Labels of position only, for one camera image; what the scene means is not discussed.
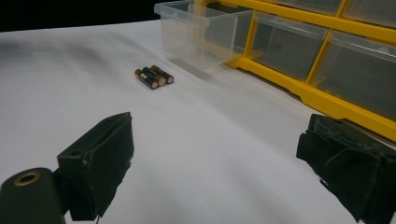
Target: aa battery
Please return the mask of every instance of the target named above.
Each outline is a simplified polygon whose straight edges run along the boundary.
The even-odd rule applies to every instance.
[[[174,77],[169,75],[167,72],[164,72],[161,68],[157,67],[155,64],[152,65],[150,69],[156,72],[157,74],[159,74],[160,76],[164,77],[166,79],[166,83],[168,84],[171,84],[175,80]]]
[[[146,76],[150,77],[151,79],[154,79],[154,80],[158,83],[158,86],[161,87],[161,86],[164,86],[164,85],[166,84],[166,79],[165,79],[164,77],[158,75],[158,74],[157,74],[156,72],[154,72],[154,71],[151,71],[149,68],[144,67],[144,68],[142,69],[142,71],[143,71],[143,73],[144,73]]]
[[[147,76],[146,74],[144,74],[142,70],[136,69],[136,71],[134,71],[134,75],[136,76],[137,79],[143,82],[143,84],[148,86],[150,89],[155,90],[158,88],[158,83],[149,76]]]

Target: yellow drawer cabinet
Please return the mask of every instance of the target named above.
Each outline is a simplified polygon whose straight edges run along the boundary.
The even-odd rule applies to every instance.
[[[396,26],[396,10],[391,15],[389,13],[389,16],[382,20],[384,22],[367,23],[370,18],[364,18],[364,13],[368,12],[354,12],[364,18],[362,21],[347,18],[345,12],[346,10],[350,11],[348,7],[354,7],[350,5],[356,5],[357,1],[354,0],[340,1],[334,15],[313,12],[313,10],[307,11],[302,7],[278,5],[276,2],[282,2],[279,0],[219,1],[227,6],[251,8],[254,10],[254,14],[271,14],[286,20],[299,21],[328,29],[307,78],[291,77],[279,72],[279,69],[254,60],[251,55],[255,55],[256,52],[251,51],[256,50],[253,44],[256,31],[261,24],[260,20],[254,19],[255,16],[253,16],[249,27],[243,56],[226,64],[232,68],[250,71],[288,89],[300,96],[304,104],[330,117],[348,119],[396,141],[396,29],[392,28]],[[213,2],[218,1],[195,0],[195,4],[201,6]],[[396,5],[394,0],[381,0],[381,2],[388,2],[384,7]],[[340,70],[327,69],[329,66]]]
[[[164,48],[187,63],[252,72],[396,141],[396,0],[184,0],[155,11]]]

